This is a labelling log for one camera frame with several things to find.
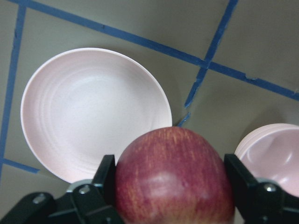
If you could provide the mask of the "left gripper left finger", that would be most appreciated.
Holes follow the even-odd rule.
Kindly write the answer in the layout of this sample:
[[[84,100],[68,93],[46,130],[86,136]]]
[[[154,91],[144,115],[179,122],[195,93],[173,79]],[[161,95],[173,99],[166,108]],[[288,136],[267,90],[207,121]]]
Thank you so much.
[[[92,180],[108,205],[115,205],[115,172],[114,155],[104,155]]]

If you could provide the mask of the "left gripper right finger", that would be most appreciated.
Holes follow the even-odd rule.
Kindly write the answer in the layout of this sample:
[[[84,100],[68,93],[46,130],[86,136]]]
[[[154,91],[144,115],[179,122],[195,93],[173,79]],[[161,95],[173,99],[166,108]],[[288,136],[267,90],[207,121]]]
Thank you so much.
[[[243,219],[253,218],[253,198],[258,186],[256,178],[235,154],[225,154],[224,164],[232,186],[235,205]]]

